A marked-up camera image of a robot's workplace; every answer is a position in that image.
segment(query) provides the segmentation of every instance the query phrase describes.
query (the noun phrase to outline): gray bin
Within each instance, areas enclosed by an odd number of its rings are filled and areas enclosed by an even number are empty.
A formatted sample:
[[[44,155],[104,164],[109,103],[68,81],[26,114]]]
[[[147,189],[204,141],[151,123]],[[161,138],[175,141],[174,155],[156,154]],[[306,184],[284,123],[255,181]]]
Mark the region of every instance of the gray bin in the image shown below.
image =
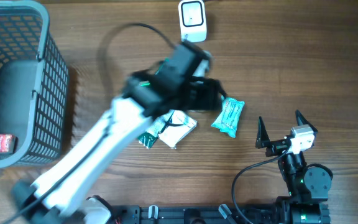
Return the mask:
[[[33,1],[0,2],[0,134],[17,136],[0,168],[59,157],[68,68],[49,33],[49,15]]]

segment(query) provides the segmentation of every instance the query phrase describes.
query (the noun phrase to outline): teal package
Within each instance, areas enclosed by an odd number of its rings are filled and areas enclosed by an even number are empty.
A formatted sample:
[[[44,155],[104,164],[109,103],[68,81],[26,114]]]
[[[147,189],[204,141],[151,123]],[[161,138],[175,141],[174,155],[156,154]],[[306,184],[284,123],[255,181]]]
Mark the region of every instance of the teal package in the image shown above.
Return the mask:
[[[211,126],[235,138],[237,125],[244,105],[245,103],[243,101],[237,101],[227,97],[222,102],[222,113]]]

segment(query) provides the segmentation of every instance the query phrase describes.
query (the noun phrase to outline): basket bottom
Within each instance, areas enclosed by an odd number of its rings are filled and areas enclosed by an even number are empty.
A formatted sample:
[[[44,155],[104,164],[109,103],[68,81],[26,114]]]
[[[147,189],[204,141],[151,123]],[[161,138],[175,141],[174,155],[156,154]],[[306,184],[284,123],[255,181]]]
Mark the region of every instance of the basket bottom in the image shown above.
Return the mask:
[[[3,66],[0,73],[0,134],[17,136],[16,150],[27,136],[32,90],[37,76],[36,60],[15,60]]]

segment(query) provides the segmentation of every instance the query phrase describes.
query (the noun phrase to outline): wooden surface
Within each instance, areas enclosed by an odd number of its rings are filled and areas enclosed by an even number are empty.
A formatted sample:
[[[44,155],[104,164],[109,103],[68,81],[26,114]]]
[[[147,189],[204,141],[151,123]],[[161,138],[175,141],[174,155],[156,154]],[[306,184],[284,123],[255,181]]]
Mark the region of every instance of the wooden surface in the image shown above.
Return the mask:
[[[103,36],[119,24],[144,22],[178,41],[177,2],[46,7],[52,35],[71,67],[66,139],[72,133],[75,144],[108,109],[128,73],[170,53],[151,31],[125,30],[109,47],[112,82],[105,84],[112,91],[106,90],[96,67]],[[328,201],[333,223],[358,223],[358,3],[220,1],[207,3],[206,10],[208,40],[199,46],[214,56],[209,76],[220,79],[231,97],[246,102],[237,137],[210,127],[218,113],[190,113],[198,125],[178,150],[160,141],[151,150],[134,142],[89,195],[114,205],[231,203],[233,177],[265,160],[264,151],[255,149],[258,116],[264,117],[270,138],[278,139],[296,125],[299,109],[319,129],[306,161],[324,164],[335,175]],[[47,169],[0,170],[0,222],[15,212],[9,197],[13,183]],[[288,195],[277,164],[248,172],[237,184],[240,203]]]

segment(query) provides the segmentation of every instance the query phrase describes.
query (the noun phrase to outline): wood grain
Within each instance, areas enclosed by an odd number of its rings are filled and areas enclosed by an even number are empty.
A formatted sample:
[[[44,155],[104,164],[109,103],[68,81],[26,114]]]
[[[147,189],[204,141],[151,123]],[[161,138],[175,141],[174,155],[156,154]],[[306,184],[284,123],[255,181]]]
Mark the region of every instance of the wood grain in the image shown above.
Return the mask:
[[[119,93],[127,74],[164,59],[170,49],[149,30],[132,28],[109,46],[112,91],[103,88],[96,51],[120,24],[144,22],[180,39],[177,2],[48,4],[50,30],[71,67],[66,137],[76,144]],[[244,100],[237,137],[211,128],[218,113],[190,113],[197,128],[171,150],[158,142],[146,150],[131,144],[100,177],[89,195],[112,204],[219,205],[231,203],[233,177],[265,159],[255,149],[257,118],[271,139],[296,125],[299,109],[318,129],[308,163],[334,172],[329,192],[333,223],[358,223],[358,2],[220,1],[206,3],[212,78]],[[19,178],[34,179],[48,167],[0,170],[0,222],[15,212],[9,198]],[[273,202],[287,195],[276,164],[239,179],[237,198]]]

